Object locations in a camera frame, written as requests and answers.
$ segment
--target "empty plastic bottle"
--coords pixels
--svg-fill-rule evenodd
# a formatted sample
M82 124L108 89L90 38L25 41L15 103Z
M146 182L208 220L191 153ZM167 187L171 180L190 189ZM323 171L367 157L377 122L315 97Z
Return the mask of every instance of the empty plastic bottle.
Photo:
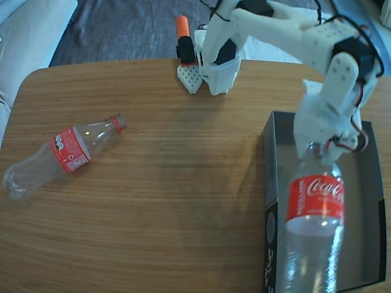
M289 186L285 256L276 293L335 293L345 188L327 144L311 144Z
M39 187L71 173L98 156L126 122L118 114L89 125L77 125L46 142L33 156L8 168L3 185L13 200L31 196Z

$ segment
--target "white base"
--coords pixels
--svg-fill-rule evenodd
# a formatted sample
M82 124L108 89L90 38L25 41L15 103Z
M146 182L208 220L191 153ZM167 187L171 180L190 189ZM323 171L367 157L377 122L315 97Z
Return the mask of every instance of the white base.
M202 78L197 65L183 67L179 65L177 76L190 94L195 94L201 87Z

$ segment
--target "wooden table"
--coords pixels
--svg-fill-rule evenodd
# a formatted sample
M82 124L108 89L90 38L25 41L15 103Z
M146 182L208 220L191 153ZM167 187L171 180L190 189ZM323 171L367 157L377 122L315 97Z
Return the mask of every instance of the wooden table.
M176 60L90 63L26 79L1 177L67 126L121 112L128 128L82 174L27 203L0 191L0 292L261 292L260 134L272 110L295 111L303 78L321 77L302 65L243 62L228 95L203 86L191 96L176 67ZM376 131L388 211L390 92L382 79L363 111ZM389 287L388 277L364 292Z

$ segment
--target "cardboard box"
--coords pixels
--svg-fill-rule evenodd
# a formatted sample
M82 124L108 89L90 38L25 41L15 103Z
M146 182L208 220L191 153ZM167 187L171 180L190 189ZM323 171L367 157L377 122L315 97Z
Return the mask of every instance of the cardboard box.
M287 212L287 186L299 159L293 138L294 113L273 112L263 131L265 152L264 293L275 291L285 247L279 229ZM345 182L345 231L340 252L337 289L348 292L386 278L386 211L375 135L370 122L363 128L370 141L357 154L344 154L337 164Z

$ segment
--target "bottle label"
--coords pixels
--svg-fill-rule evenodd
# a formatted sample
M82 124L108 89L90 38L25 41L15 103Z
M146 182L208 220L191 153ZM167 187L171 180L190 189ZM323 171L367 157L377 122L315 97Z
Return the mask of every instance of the bottle label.
M343 220L345 187L337 178L305 176L289 185L287 221L305 215L322 215Z
M91 161L86 144L74 127L51 140L51 149L61 167L68 173Z

